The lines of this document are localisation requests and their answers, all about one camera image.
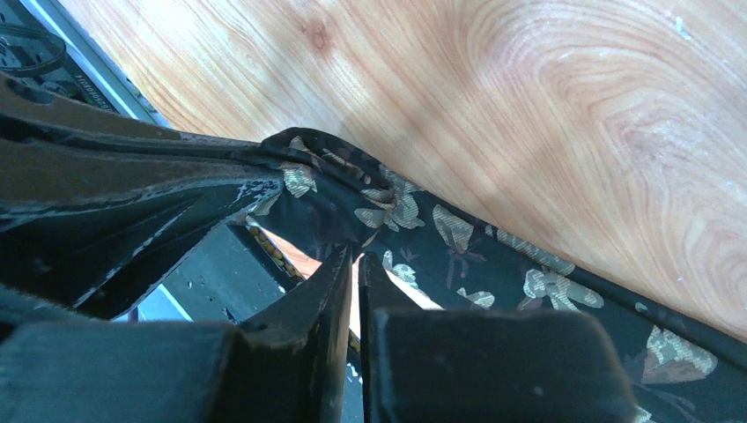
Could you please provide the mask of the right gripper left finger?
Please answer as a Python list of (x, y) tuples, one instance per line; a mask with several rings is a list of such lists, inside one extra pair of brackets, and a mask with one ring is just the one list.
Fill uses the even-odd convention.
[(252, 422), (338, 422), (351, 314), (351, 249), (336, 247), (307, 280), (240, 324), (248, 342)]

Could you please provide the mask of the black floral patterned tie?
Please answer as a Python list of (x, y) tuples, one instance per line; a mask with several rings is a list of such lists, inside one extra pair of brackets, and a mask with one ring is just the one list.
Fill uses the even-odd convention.
[(743, 422), (746, 347), (420, 188), (339, 137), (290, 128), (240, 154), (281, 190), (250, 223), (316, 260), (348, 244), (443, 308), (585, 312), (610, 334), (639, 422)]

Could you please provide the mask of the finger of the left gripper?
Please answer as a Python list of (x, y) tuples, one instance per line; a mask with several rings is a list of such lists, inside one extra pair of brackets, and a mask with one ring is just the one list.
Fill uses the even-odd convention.
[(1, 195), (1, 302), (23, 312), (112, 319), (133, 309), (216, 226), (279, 194), (255, 167), (169, 175), (110, 174), (83, 186)]
[(3, 170), (90, 170), (134, 160), (262, 167), (273, 161), (257, 143), (170, 130), (2, 75)]

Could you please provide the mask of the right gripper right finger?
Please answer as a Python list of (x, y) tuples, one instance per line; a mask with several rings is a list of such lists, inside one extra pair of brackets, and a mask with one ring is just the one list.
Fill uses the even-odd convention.
[(366, 252), (359, 260), (359, 320), (360, 360), (363, 375), (363, 413), (366, 423), (374, 422), (375, 383), (378, 381), (375, 348), (376, 327), (374, 311), (377, 308), (411, 308), (420, 306), (403, 292), (389, 277), (381, 260), (373, 252)]

